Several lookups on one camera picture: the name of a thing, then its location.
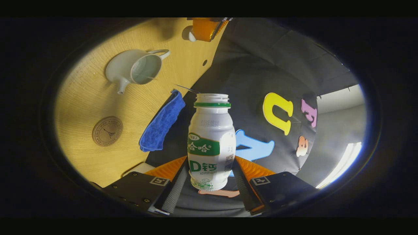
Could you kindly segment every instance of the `white cup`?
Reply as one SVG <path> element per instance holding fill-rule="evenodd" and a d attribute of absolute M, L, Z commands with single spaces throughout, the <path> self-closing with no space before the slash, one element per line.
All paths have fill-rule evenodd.
<path fill-rule="evenodd" d="M 170 55 L 169 50 L 143 51 L 129 50 L 115 56 L 106 67 L 106 77 L 118 83 L 118 94 L 123 94 L 128 84 L 146 84 L 152 81 L 161 70 L 163 59 Z"/>

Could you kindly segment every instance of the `bottle neck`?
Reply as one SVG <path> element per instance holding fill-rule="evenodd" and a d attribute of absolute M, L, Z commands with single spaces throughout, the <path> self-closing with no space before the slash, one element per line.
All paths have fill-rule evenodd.
<path fill-rule="evenodd" d="M 196 113 L 200 114 L 226 114 L 229 107 L 196 107 Z"/>

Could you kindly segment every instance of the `blue foam letter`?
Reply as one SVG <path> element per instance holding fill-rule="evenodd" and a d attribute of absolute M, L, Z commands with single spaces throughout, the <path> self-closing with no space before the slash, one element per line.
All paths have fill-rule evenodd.
<path fill-rule="evenodd" d="M 246 149 L 238 149 L 235 152 L 235 155 L 243 159 L 253 161 L 260 158 L 265 158 L 273 152 L 275 145 L 274 140 L 265 143 L 246 136 L 244 130 L 241 129 L 237 130 L 235 135 L 237 136 L 237 147 L 240 145 L 249 147 Z"/>

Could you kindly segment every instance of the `wooden coaster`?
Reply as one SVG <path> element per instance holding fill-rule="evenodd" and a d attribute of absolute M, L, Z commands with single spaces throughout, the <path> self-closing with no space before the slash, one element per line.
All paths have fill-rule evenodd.
<path fill-rule="evenodd" d="M 93 140 L 99 146 L 114 144 L 122 134 L 123 124 L 117 117 L 105 117 L 93 128 Z"/>

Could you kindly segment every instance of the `green bottle cap ring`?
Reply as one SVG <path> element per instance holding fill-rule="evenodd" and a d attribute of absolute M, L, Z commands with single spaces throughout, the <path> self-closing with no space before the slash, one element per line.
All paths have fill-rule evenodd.
<path fill-rule="evenodd" d="M 231 107 L 231 103 L 194 103 L 197 107 Z"/>

